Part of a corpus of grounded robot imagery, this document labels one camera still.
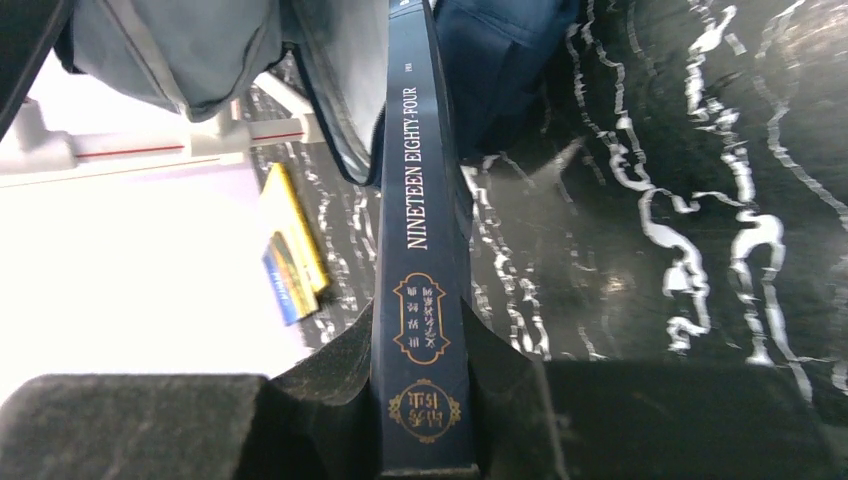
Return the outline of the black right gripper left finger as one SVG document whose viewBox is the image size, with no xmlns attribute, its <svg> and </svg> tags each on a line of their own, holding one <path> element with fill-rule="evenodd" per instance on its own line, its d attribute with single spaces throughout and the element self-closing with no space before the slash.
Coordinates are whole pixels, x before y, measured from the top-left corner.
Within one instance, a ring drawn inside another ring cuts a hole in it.
<svg viewBox="0 0 848 480">
<path fill-rule="evenodd" d="M 372 312 L 284 374 L 43 375 L 1 409 L 5 479 L 370 479 Z"/>
</svg>

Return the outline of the Animal Farm book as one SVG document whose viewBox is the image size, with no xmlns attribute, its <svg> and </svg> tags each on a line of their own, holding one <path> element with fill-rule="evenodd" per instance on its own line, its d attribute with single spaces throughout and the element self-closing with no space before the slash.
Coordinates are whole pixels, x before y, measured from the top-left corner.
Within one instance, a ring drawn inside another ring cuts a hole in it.
<svg viewBox="0 0 848 480">
<path fill-rule="evenodd" d="M 319 310 L 306 267 L 291 253 L 280 232 L 269 237 L 262 262 L 286 326 L 297 324 Z"/>
</svg>

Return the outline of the Nineteen Eighty-Four book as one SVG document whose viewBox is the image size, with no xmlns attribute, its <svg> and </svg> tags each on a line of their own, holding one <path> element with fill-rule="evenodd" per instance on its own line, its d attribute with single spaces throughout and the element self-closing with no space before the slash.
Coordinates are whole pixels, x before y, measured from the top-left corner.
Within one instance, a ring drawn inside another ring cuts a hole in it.
<svg viewBox="0 0 848 480">
<path fill-rule="evenodd" d="M 393 1 L 370 387 L 381 479 L 476 479 L 466 199 L 426 1 Z"/>
</svg>

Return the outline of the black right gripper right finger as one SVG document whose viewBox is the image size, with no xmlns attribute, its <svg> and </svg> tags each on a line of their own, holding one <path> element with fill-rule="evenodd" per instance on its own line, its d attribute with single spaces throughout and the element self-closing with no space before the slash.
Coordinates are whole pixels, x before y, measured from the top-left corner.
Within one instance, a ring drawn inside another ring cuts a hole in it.
<svg viewBox="0 0 848 480">
<path fill-rule="evenodd" d="M 462 310 L 487 479 L 834 479 L 795 387 L 758 366 L 535 361 Z"/>
</svg>

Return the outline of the yellow book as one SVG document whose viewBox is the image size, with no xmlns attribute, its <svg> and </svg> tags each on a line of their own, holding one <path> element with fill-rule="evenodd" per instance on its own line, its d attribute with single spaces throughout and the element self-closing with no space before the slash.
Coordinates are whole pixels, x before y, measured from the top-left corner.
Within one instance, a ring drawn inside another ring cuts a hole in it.
<svg viewBox="0 0 848 480">
<path fill-rule="evenodd" d="M 299 316 L 309 316 L 320 309 L 318 297 L 331 281 L 293 182 L 282 164 L 271 164 L 259 205 L 278 265 L 289 275 L 296 291 Z"/>
</svg>

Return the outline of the navy blue student backpack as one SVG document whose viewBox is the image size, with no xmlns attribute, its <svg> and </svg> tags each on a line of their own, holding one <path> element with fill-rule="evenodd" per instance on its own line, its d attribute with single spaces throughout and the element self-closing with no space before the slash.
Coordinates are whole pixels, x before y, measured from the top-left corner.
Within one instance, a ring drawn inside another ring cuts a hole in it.
<svg viewBox="0 0 848 480">
<path fill-rule="evenodd" d="M 63 68 L 201 122 L 292 54 L 342 175 L 377 184 L 387 1 L 77 1 Z M 577 1 L 435 1 L 434 26 L 465 162 L 508 149 Z"/>
</svg>

